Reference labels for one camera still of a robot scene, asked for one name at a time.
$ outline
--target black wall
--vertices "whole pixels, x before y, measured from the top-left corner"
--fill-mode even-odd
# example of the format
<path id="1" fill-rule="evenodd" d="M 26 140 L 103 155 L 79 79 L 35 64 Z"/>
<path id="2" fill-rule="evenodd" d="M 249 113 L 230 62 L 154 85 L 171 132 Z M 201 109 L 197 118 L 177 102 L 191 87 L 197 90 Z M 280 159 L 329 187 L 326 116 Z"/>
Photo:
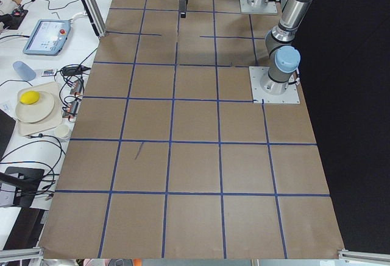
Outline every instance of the black wall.
<path id="1" fill-rule="evenodd" d="M 390 254 L 390 0 L 314 0 L 294 45 L 345 247 Z"/>

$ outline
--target orange object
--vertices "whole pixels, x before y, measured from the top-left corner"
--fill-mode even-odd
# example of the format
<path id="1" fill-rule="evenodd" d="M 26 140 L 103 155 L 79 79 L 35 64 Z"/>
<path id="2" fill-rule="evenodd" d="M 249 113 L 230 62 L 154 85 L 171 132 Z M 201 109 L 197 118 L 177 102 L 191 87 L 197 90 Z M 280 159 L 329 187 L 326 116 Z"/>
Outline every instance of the orange object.
<path id="1" fill-rule="evenodd" d="M 142 266 L 142 259 L 133 259 L 133 266 Z"/>

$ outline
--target yellow lemon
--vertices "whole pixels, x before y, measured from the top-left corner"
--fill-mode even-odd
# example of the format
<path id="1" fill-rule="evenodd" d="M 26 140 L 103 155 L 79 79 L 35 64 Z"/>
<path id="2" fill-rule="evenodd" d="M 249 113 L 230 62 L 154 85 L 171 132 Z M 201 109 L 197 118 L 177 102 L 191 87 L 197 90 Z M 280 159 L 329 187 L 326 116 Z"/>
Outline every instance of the yellow lemon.
<path id="1" fill-rule="evenodd" d="M 25 105 L 32 105 L 39 101 L 39 93 L 37 91 L 26 91 L 20 97 L 20 102 Z"/>

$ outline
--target plate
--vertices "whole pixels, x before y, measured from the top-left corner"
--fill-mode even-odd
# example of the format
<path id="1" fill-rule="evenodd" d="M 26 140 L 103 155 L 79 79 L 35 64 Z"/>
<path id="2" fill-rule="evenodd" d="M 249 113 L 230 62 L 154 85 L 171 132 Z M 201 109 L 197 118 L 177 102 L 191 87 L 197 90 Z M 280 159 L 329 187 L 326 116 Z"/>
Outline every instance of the plate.
<path id="1" fill-rule="evenodd" d="M 25 123 L 34 123 L 47 117 L 54 108 L 53 95 L 46 91 L 39 92 L 39 100 L 32 105 L 18 102 L 15 113 L 18 119 Z"/>

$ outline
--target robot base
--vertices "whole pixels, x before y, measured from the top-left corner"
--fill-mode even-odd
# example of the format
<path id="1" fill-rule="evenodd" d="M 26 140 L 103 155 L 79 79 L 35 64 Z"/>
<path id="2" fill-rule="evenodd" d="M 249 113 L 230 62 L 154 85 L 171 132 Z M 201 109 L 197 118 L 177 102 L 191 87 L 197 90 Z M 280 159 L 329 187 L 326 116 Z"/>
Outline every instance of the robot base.
<path id="1" fill-rule="evenodd" d="M 274 96 L 267 93 L 260 85 L 260 79 L 268 72 L 269 67 L 251 66 L 249 67 L 250 84 L 252 86 L 252 97 L 254 103 L 300 103 L 296 85 L 289 85 L 287 90 L 279 95 Z M 294 81 L 294 76 L 290 78 L 290 82 Z"/>
<path id="2" fill-rule="evenodd" d="M 259 14 L 259 15 L 277 15 L 278 10 L 275 2 L 268 2 L 266 5 L 251 6 L 247 0 L 239 0 L 241 13 Z"/>

